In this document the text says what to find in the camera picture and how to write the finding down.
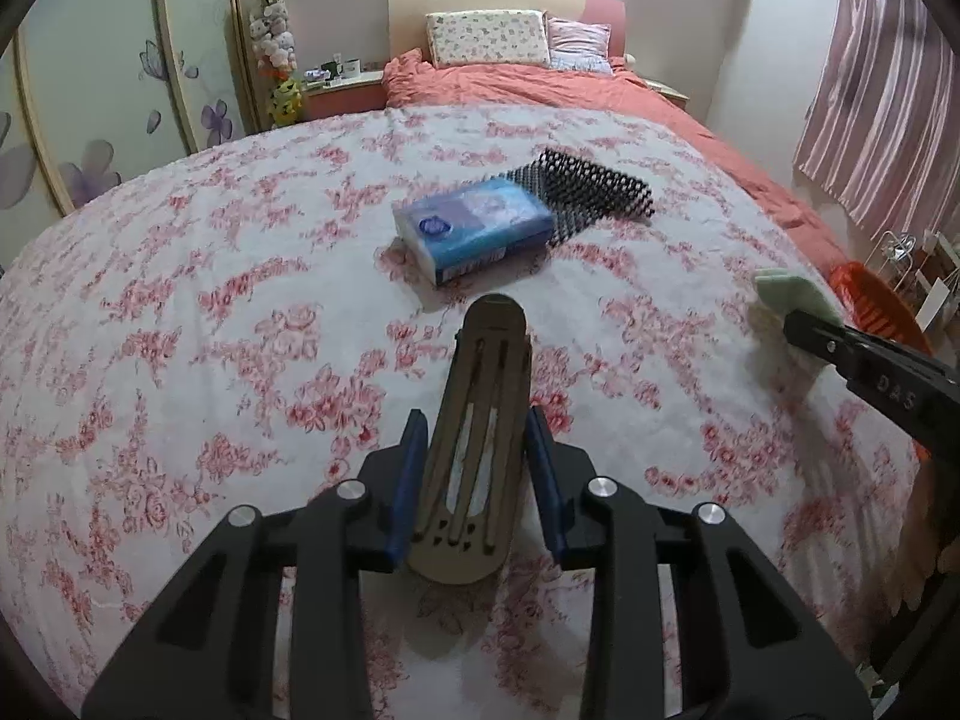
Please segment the pale green cloth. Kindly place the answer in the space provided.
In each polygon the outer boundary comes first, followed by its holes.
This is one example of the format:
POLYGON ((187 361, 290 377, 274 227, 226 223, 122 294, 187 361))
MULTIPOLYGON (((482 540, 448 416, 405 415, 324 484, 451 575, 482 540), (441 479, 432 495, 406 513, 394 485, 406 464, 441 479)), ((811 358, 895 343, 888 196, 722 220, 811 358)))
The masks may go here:
POLYGON ((793 312, 809 316, 809 320, 800 322, 800 328, 812 328, 816 323, 844 328, 843 314, 827 293, 799 271, 763 268, 754 275, 754 288, 760 304, 782 321, 784 336, 789 341, 793 341, 793 335, 788 332, 788 317, 793 312))

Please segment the black spiky plastic mat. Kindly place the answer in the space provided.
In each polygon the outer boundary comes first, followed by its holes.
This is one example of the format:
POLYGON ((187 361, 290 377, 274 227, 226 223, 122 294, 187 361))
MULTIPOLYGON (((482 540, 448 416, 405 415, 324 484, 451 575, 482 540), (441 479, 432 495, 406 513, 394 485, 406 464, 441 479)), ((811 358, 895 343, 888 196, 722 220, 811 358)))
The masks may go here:
POLYGON ((599 221, 643 221, 654 213, 652 190, 643 179, 556 149, 545 149, 503 177, 553 213, 548 247, 564 244, 599 221))

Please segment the blue tissue pack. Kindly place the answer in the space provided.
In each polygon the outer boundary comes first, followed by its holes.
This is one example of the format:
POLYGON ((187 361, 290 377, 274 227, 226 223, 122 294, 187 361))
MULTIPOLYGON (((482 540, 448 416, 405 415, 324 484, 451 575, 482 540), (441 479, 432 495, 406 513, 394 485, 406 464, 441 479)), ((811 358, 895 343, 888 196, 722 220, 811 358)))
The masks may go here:
POLYGON ((482 270, 556 232, 553 211, 534 193, 493 177, 394 210, 395 231, 434 286, 482 270))

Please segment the red plastic basin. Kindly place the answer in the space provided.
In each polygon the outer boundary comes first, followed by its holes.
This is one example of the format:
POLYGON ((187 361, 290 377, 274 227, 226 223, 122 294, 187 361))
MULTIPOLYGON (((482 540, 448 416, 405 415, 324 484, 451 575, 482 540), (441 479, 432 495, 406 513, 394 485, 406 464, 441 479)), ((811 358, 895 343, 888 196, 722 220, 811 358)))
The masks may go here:
POLYGON ((862 263, 848 262, 833 268, 828 284, 850 314, 854 327, 932 355, 931 345, 910 308, 862 263))

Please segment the pink striped curtain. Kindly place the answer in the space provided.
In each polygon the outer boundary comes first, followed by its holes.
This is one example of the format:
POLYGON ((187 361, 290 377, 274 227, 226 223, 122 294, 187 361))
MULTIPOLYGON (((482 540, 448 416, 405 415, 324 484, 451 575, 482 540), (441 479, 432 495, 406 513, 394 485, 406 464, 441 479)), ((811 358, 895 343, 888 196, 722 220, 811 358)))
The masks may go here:
POLYGON ((794 167, 857 227, 958 232, 958 55, 923 0, 839 0, 794 167))

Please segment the pink floral table cloth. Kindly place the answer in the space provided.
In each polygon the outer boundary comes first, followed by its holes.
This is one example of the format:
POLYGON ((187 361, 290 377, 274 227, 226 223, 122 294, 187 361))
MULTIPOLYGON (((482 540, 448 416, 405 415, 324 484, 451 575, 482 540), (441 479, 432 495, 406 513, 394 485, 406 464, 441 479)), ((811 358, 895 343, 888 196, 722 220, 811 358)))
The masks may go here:
POLYGON ((796 227, 661 114, 407 107, 132 179, 3 277, 3 616, 78 707, 231 507, 298 507, 438 410, 467 307, 503 293, 553 435, 654 504, 726 505, 861 658, 918 461, 755 299, 758 270, 832 265, 796 227), (651 218, 434 288, 398 205, 550 148, 640 177, 651 218))

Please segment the right bedside table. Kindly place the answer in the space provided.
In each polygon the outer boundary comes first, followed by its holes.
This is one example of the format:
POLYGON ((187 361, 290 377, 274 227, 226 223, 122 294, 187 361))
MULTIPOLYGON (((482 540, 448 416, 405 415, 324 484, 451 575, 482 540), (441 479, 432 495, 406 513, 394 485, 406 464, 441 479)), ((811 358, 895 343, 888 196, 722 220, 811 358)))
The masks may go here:
POLYGON ((643 78, 643 83, 649 89, 652 89, 654 93, 658 93, 659 96, 667 99, 670 104, 673 104, 680 110, 685 110, 688 101, 690 101, 690 98, 688 98, 686 94, 680 93, 678 89, 672 88, 672 86, 666 85, 665 83, 654 82, 654 80, 648 80, 647 78, 643 78))

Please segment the salmon pink bed quilt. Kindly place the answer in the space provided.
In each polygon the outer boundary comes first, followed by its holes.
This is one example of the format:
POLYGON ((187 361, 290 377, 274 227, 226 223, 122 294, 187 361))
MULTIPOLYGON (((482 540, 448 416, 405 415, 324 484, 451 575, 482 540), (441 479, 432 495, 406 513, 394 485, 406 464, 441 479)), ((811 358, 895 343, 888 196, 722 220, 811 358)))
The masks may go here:
POLYGON ((382 87, 389 107, 414 104, 540 104, 563 109, 610 110, 641 117, 670 128, 711 163, 727 172, 757 202, 812 265, 828 277, 850 261, 828 224, 811 205, 796 199, 768 172, 747 160, 732 145, 685 110, 667 101, 615 60, 610 75, 560 71, 516 64, 435 67, 412 49, 387 62, 382 87))

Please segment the pink striped pillow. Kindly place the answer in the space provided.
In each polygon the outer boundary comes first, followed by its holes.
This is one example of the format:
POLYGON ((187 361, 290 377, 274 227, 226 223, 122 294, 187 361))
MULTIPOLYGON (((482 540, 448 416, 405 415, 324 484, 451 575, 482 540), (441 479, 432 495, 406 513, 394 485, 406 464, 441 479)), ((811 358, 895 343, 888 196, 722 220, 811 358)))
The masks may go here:
POLYGON ((553 70, 612 75, 612 26, 549 16, 547 32, 550 66, 553 70))

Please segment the white floral pillow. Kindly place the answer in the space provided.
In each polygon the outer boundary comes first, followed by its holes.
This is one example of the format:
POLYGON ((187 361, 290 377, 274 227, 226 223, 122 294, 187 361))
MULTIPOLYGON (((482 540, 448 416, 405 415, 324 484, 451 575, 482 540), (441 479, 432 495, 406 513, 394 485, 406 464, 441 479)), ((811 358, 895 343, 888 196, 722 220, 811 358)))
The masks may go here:
POLYGON ((433 11, 425 20, 428 47, 437 67, 550 65, 543 11, 523 8, 433 11))

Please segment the pink left nightstand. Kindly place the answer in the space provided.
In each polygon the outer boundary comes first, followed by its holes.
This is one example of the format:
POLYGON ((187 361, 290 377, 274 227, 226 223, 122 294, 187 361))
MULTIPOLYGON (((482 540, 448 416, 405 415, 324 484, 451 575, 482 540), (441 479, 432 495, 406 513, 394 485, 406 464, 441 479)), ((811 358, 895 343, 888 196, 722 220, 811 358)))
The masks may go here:
POLYGON ((338 78, 325 86, 311 86, 302 96, 302 118, 317 121, 337 115, 363 114, 386 107, 382 71, 362 71, 353 78, 338 78))

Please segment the floral wardrobe doors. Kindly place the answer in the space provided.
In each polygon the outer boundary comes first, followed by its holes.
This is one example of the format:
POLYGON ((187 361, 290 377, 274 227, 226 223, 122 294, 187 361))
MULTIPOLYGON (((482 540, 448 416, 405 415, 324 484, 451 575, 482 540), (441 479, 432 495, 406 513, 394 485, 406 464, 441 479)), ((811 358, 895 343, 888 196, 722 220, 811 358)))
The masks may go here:
POLYGON ((32 0, 2 50, 2 260, 133 177, 256 132, 241 0, 32 0))

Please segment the hanging plush toys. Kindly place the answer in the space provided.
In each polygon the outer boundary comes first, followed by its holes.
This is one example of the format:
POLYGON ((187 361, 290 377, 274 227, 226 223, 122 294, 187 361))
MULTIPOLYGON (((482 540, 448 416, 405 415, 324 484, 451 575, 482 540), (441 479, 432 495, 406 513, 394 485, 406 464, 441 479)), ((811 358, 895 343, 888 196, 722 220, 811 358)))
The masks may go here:
POLYGON ((247 36, 268 122, 272 127, 296 124, 302 91, 286 0, 249 0, 247 36))

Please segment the beige pink headboard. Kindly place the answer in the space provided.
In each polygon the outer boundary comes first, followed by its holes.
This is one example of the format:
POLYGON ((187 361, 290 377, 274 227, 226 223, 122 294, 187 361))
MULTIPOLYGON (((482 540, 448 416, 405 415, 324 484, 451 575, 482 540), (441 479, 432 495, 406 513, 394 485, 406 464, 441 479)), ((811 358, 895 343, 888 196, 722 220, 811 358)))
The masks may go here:
POLYGON ((491 10, 530 8, 558 18, 608 25, 612 28, 610 52, 625 54, 626 5, 622 0, 387 0, 389 55, 404 54, 420 47, 427 50, 425 18, 430 11, 491 10))

